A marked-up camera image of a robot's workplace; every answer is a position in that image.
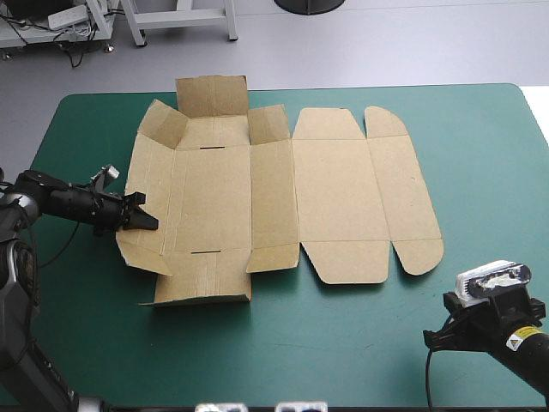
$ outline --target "green table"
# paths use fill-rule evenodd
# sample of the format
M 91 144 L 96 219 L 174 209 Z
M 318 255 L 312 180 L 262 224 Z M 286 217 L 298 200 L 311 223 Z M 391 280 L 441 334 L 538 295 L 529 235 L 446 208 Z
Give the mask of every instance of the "green table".
M 122 191 L 137 125 L 153 98 L 174 93 L 84 94 L 63 100 L 33 167 L 88 181 L 113 163 Z M 455 274 L 504 258 L 533 271 L 531 295 L 549 301 L 549 155 L 518 88 L 479 85 L 256 91 L 252 106 L 284 103 L 290 125 L 305 106 L 368 105 L 406 123 L 438 221 L 445 257 L 411 277 L 390 258 L 381 286 L 329 287 L 305 255 L 296 270 L 253 276 L 251 304 L 153 309 L 155 275 L 124 265 L 114 236 L 83 227 L 42 272 L 33 330 L 66 379 L 117 405 L 194 405 L 324 399 L 333 406 L 424 406 L 422 330 L 444 319 Z M 39 259 L 73 223 L 44 217 Z M 542 405 L 543 398 L 485 354 L 436 354 L 434 403 Z M 13 400 L 2 393 L 2 403 Z

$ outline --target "yellow warning label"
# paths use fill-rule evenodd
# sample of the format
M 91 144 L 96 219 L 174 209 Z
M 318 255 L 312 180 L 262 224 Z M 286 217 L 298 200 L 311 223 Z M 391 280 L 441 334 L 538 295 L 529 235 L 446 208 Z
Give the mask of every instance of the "yellow warning label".
M 522 340 L 524 340 L 527 337 L 531 337 L 532 335 L 537 335 L 538 333 L 543 333 L 543 332 L 533 326 L 525 326 L 519 330 L 516 330 L 515 333 L 513 333 L 513 335 L 518 336 Z
M 515 333 L 509 336 L 506 346 L 507 348 L 516 352 L 526 339 L 528 339 L 532 335 L 537 335 L 538 333 L 543 332 L 538 328 L 534 328 L 533 326 L 524 326 L 521 329 L 515 330 Z

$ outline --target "cardboard panel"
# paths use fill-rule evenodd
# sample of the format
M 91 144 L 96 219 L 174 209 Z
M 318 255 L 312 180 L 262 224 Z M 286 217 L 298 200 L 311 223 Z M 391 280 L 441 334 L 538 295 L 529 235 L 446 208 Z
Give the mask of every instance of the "cardboard panel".
M 164 258 L 160 254 L 155 251 L 145 249 L 139 245 L 122 241 L 122 237 L 120 236 L 121 233 L 124 232 L 117 233 L 117 242 L 120 253 L 122 254 L 126 264 L 129 266 L 136 266 L 136 262 L 138 262 L 138 267 L 143 270 L 149 270 L 165 276 L 173 275 L 164 261 Z
M 412 139 L 381 107 L 366 108 L 365 122 L 390 238 L 404 269 L 420 275 L 440 262 L 443 241 Z
M 387 278 L 389 230 L 365 136 L 344 109 L 304 109 L 293 136 L 299 236 L 326 283 Z
M 250 275 L 245 273 L 250 250 L 219 253 L 167 253 L 165 260 L 174 276 L 159 276 L 155 304 L 200 303 L 209 298 L 251 299 Z
M 127 230 L 117 232 L 118 241 L 138 245 L 149 251 L 161 252 L 166 233 L 165 223 L 170 198 L 172 163 L 173 150 L 142 134 L 136 136 L 125 192 L 140 191 L 145 193 L 147 202 L 143 209 L 155 216 L 160 224 L 156 231 Z M 135 264 L 142 267 L 147 263 L 137 259 Z
M 168 148 L 176 148 L 183 137 L 188 120 L 189 118 L 177 110 L 159 100 L 153 100 L 139 125 L 138 132 Z
M 289 140 L 252 146 L 254 248 L 298 244 L 298 211 Z
M 304 242 L 324 283 L 382 283 L 389 273 L 389 241 Z
M 177 79 L 178 108 L 190 118 L 247 115 L 244 76 L 202 76 Z
M 293 132 L 293 140 L 364 140 L 364 134 L 347 109 L 305 108 Z
M 251 249 L 250 147 L 191 150 L 175 251 Z
M 248 273 L 295 268 L 299 262 L 299 243 L 254 249 L 246 267 Z
M 296 140 L 293 155 L 302 242 L 389 239 L 364 137 Z
M 178 150 L 187 148 L 218 148 L 249 146 L 248 118 L 227 116 L 224 118 L 191 118 Z
M 261 107 L 248 111 L 251 144 L 290 139 L 288 117 L 283 105 Z

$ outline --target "gray floor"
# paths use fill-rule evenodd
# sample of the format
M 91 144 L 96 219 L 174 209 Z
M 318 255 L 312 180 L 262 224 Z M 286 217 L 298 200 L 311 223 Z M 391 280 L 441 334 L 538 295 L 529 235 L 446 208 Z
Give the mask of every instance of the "gray floor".
M 196 0 L 205 7 L 215 0 Z M 138 2 L 165 9 L 165 0 Z M 347 0 L 313 17 L 236 0 L 240 40 L 223 27 L 150 32 L 136 49 L 118 22 L 111 55 L 72 70 L 53 46 L 0 62 L 0 166 L 28 167 L 67 94 L 173 90 L 173 79 L 245 74 L 250 88 L 478 82 L 549 85 L 549 0 Z

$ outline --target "black cable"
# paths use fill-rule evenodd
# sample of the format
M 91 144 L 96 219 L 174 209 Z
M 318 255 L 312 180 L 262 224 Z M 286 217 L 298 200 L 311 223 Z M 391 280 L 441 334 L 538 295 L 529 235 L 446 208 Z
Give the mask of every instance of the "black cable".
M 65 242 L 63 247 L 61 249 L 59 249 L 59 251 L 55 255 L 53 255 L 53 257 L 51 257 L 49 260 L 47 260 L 45 263 L 40 264 L 38 266 L 39 269 L 43 269 L 46 266 L 48 266 L 49 264 L 52 264 L 53 262 L 55 262 L 63 254 L 63 252 L 67 250 L 70 243 L 72 242 L 72 239 L 75 238 L 76 232 L 78 231 L 78 227 L 80 227 L 80 222 L 76 223 L 75 228 L 73 229 L 72 233 L 69 236 L 69 239 Z
M 4 20 L 6 23 L 9 24 L 9 26 L 11 27 L 11 29 L 15 32 L 15 34 L 17 34 L 17 37 L 19 37 L 19 39 L 22 40 L 23 43 L 25 43 L 25 45 L 28 45 L 28 41 L 26 41 L 23 36 L 21 36 L 21 33 L 19 33 L 19 30 L 17 30 L 15 28 L 15 26 L 13 25 L 13 23 L 11 21 L 9 21 L 8 17 L 4 16 L 4 15 L 0 15 L 0 19 Z
M 443 328 L 448 326 L 448 324 L 452 320 L 452 315 L 449 315 L 446 321 L 444 322 Z M 429 379 L 429 373 L 431 370 L 431 357 L 432 354 L 434 354 L 432 349 L 429 349 L 429 353 L 427 354 L 427 359 L 425 361 L 425 396 L 427 398 L 427 407 L 429 409 L 429 412 L 433 412 L 432 407 L 432 397 L 431 397 L 431 382 Z
M 429 408 L 429 412 L 433 411 L 431 399 L 431 384 L 429 382 L 429 370 L 431 369 L 432 354 L 432 349 L 429 349 L 429 353 L 427 354 L 427 360 L 425 361 L 425 396 L 427 397 L 427 407 Z
M 75 63 L 75 56 L 73 56 L 73 54 L 70 52 L 70 50 L 72 48 L 74 48 L 75 46 L 73 45 L 70 48 L 65 49 L 65 48 L 63 48 L 62 44 L 56 42 L 58 45 L 60 45 L 61 50 L 63 51 L 63 53 L 65 53 L 67 55 L 67 57 L 69 58 L 70 67 L 72 67 L 73 69 L 76 69 L 77 67 L 79 67 L 81 65 L 82 59 L 84 58 L 84 55 L 86 53 L 91 52 L 89 46 L 94 41 L 95 34 L 97 33 L 97 29 L 98 29 L 97 24 L 94 24 L 94 27 L 92 28 L 92 31 L 90 32 L 90 34 L 87 36 L 87 39 L 84 42 L 84 45 L 80 45 L 80 47 L 81 47 L 80 57 L 79 57 L 79 59 L 76 63 Z

